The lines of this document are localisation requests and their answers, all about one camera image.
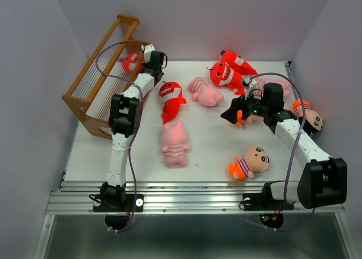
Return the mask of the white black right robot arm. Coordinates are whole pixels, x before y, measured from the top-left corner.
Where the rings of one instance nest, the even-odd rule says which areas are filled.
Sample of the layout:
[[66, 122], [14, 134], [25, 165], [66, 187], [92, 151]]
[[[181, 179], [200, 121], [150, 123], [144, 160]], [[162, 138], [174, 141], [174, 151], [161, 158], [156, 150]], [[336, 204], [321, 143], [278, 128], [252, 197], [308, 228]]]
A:
[[333, 158], [323, 151], [303, 130], [292, 111], [284, 108], [283, 88], [280, 84], [267, 83], [261, 98], [248, 92], [231, 101], [221, 118], [232, 124], [250, 115], [263, 118], [270, 128], [291, 151], [290, 160], [296, 159], [303, 168], [300, 180], [289, 179], [265, 184], [251, 204], [260, 203], [273, 208], [280, 202], [300, 203], [306, 209], [342, 204], [347, 198], [347, 164], [342, 158]]

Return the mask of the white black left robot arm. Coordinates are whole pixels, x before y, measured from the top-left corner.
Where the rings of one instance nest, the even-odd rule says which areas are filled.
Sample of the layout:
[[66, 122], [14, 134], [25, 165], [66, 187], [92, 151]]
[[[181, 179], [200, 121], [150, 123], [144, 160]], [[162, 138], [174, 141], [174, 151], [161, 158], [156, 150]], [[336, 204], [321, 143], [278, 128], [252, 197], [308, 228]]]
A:
[[132, 142], [140, 128], [143, 97], [152, 90], [163, 76], [163, 63], [167, 56], [161, 51], [144, 51], [143, 67], [131, 86], [111, 98], [109, 127], [112, 137], [110, 166], [106, 179], [96, 195], [90, 195], [93, 211], [142, 212], [142, 194], [126, 193], [126, 166]]

